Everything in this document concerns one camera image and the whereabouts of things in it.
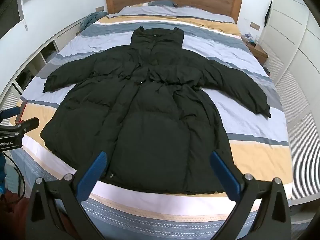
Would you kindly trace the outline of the striped bed duvet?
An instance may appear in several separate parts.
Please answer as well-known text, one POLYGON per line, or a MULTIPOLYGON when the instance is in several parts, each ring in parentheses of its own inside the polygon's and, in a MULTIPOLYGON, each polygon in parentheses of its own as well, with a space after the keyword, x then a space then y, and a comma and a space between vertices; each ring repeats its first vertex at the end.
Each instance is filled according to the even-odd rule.
MULTIPOLYGON (((223 93, 207 89, 220 112, 236 166, 259 180, 279 177, 292 195, 292 167, 285 114, 272 80, 242 42, 234 20, 193 7, 129 6, 82 31, 36 75, 24 90, 22 117, 37 117, 40 127, 52 118, 69 88, 44 93, 47 76, 69 61, 128 44, 138 28, 178 27, 183 48, 243 71, 264 91, 267 119, 223 93)), ((114 239, 210 239, 234 207, 223 193, 195 196, 142 193, 99 182, 84 210, 105 237, 114 239)))

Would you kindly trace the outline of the white open shelf unit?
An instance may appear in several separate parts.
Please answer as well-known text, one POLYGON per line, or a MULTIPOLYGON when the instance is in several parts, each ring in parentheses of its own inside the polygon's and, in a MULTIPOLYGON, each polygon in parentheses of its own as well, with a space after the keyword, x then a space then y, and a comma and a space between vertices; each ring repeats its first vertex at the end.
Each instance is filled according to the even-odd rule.
POLYGON ((44 57, 49 51, 49 47, 53 46, 55 48, 55 54, 57 54, 61 49, 63 49, 73 38, 80 33, 80 24, 83 18, 73 22, 68 25, 46 42, 44 42, 39 48, 37 48, 18 68, 14 75, 10 78, 9 82, 5 85, 1 92, 1 107, 5 104, 5 101, 10 94, 14 95, 16 99, 19 99, 19 95, 23 93, 22 87, 18 84, 17 79, 21 72, 25 69, 29 69, 31 74, 35 76, 46 64, 49 57, 44 57))

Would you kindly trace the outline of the black puffer coat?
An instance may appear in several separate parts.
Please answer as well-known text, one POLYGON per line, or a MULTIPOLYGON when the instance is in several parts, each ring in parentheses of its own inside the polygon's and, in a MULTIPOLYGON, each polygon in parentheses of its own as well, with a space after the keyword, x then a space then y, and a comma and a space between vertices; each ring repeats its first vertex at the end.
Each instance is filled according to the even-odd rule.
POLYGON ((45 92, 72 85, 40 136, 74 169, 105 152, 102 181, 169 194, 222 192, 209 158, 233 162, 217 89, 254 114, 270 117, 263 90, 244 72, 183 49, 182 29, 137 28, 131 42, 68 62, 45 92))

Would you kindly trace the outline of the striped pillow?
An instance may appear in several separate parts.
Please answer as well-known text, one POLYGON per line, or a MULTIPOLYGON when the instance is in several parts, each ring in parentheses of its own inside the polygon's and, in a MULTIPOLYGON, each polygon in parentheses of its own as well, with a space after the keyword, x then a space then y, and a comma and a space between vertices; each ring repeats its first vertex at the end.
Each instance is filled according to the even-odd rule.
POLYGON ((143 7, 143 6, 167 6, 167 7, 176 7, 177 3, 173 2, 172 0, 156 0, 156 1, 149 1, 145 3, 138 3, 134 5, 129 5, 129 7, 143 7))

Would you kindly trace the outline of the wooden nightstand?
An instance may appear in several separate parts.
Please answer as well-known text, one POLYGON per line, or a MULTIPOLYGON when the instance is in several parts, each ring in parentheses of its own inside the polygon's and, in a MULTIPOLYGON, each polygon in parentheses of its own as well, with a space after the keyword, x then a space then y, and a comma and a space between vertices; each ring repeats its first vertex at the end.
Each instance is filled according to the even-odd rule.
POLYGON ((253 54, 253 56, 259 61, 259 63, 263 66, 268 58, 268 54, 261 48, 261 46, 256 45, 253 46, 250 42, 248 42, 244 36, 241 37, 242 41, 245 43, 246 47, 253 54))

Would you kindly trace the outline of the white wardrobe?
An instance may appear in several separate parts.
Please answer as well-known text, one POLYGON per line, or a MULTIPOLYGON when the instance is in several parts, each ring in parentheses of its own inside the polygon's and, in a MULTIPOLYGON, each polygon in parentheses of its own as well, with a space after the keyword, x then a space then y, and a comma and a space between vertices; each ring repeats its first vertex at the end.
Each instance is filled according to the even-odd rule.
POLYGON ((319 198, 319 25, 303 0, 272 0, 261 38, 285 113, 292 155, 291 203, 319 198))

